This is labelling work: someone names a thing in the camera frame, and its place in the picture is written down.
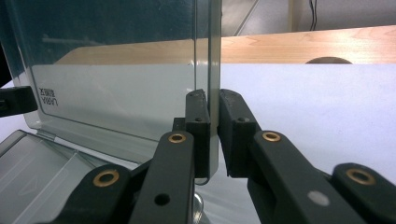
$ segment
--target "wooden table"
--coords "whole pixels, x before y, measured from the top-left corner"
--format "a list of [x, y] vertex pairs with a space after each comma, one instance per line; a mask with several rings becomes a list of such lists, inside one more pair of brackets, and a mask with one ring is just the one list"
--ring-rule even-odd
[[[191, 46], [191, 40], [177, 40], [86, 47], [58, 63], [190, 63]], [[222, 63], [306, 63], [324, 56], [352, 63], [396, 63], [396, 25], [221, 39]]]

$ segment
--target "plastic box lid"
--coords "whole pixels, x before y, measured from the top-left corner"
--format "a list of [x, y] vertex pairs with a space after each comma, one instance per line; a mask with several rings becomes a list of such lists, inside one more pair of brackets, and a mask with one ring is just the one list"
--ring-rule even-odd
[[0, 37], [29, 127], [127, 161], [150, 159], [185, 95], [204, 89], [218, 163], [219, 1], [2, 1]]

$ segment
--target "black plastic arm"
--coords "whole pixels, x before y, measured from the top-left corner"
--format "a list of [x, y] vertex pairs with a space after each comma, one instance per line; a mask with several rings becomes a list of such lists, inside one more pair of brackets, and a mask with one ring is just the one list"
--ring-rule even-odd
[[31, 87], [0, 89], [0, 118], [35, 110], [37, 103]]
[[209, 178], [210, 117], [203, 90], [186, 95], [186, 118], [175, 118], [173, 131], [185, 131], [194, 136], [195, 177]]
[[396, 223], [396, 187], [376, 171], [356, 163], [340, 164], [331, 183], [368, 223]]
[[227, 175], [248, 177], [252, 164], [248, 146], [260, 126], [242, 96], [235, 91], [220, 90], [219, 129]]
[[166, 133], [153, 159], [132, 171], [93, 169], [51, 223], [192, 223], [193, 142], [190, 133]]
[[[281, 133], [257, 132], [250, 152], [276, 198], [271, 209], [261, 210], [259, 217], [271, 223], [364, 223], [345, 199], [309, 163], [291, 141]], [[257, 176], [248, 180], [251, 186]], [[265, 200], [248, 187], [255, 204]]]

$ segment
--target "screw hole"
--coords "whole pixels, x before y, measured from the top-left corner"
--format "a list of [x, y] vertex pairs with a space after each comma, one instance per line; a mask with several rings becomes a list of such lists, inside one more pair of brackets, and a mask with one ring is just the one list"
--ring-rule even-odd
[[106, 175], [102, 175], [102, 176], [99, 178], [99, 181], [100, 181], [100, 182], [109, 182], [109, 181], [111, 181], [113, 178], [114, 178], [114, 175], [113, 175], [113, 174], [106, 174]]
[[174, 141], [180, 141], [182, 139], [182, 137], [180, 135], [173, 135], [172, 136], [172, 140]]
[[360, 181], [368, 181], [369, 177], [367, 175], [361, 174], [361, 173], [353, 173], [353, 176], [355, 178], [358, 178]]
[[167, 194], [159, 194], [154, 199], [154, 202], [159, 206], [167, 205], [170, 201], [171, 198]]

